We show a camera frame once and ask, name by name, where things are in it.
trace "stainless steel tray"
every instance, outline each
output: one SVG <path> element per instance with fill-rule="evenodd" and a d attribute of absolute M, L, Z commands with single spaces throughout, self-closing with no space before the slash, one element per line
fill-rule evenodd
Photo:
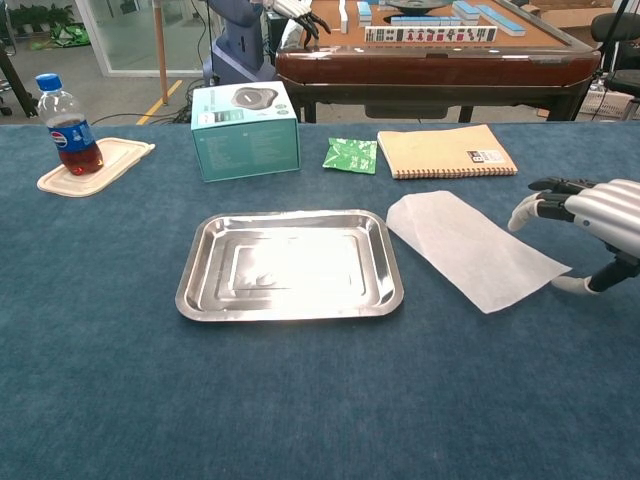
<path fill-rule="evenodd" d="M 386 315 L 403 296 L 380 217 L 326 210 L 209 218 L 176 305 L 202 322 L 309 320 Z"/>

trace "blue tablecloth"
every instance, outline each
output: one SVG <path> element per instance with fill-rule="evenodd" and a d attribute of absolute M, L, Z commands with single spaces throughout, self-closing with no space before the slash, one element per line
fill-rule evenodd
<path fill-rule="evenodd" d="M 384 218 L 404 194 L 446 189 L 505 227 L 539 177 L 640 178 L 635 124 L 493 125 L 515 177 L 394 181 L 381 153 L 375 176 L 322 168 L 329 136 L 448 127 L 301 125 L 301 171 L 213 184 L 188 127 L 96 128 L 157 148 L 78 199 L 36 189 L 57 165 L 46 129 L 0 128 L 0 478 L 637 478 L 638 280 L 591 298 L 548 286 L 487 316 L 392 235 L 406 294 L 386 317 L 199 324 L 176 310 L 215 214 Z M 517 236 L 576 275 L 612 259 L 567 223 Z"/>

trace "plastic bottle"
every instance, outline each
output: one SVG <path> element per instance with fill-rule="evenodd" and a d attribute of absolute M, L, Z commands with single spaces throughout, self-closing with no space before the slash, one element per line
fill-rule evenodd
<path fill-rule="evenodd" d="M 36 82 L 42 91 L 38 115 L 49 128 L 60 161 L 74 175 L 100 170 L 102 153 L 78 100 L 62 90 L 60 77 L 55 73 L 38 75 Z"/>

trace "white label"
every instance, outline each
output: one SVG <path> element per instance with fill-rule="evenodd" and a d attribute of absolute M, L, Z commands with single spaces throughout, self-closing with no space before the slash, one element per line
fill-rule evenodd
<path fill-rule="evenodd" d="M 216 123 L 215 113 L 201 113 L 198 115 L 198 125 L 211 125 Z"/>
<path fill-rule="evenodd" d="M 467 153 L 473 163 L 504 163 L 504 157 L 498 150 L 474 150 Z"/>

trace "glass wall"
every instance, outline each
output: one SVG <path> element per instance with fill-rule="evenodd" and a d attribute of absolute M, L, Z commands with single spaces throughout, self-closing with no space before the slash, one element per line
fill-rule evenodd
<path fill-rule="evenodd" d="M 96 56 L 106 74 L 157 71 L 152 0 L 79 0 Z M 206 3 L 200 0 L 161 0 L 167 70 L 201 72 L 209 54 L 205 29 Z M 222 22 L 213 12 L 211 34 L 217 37 Z"/>

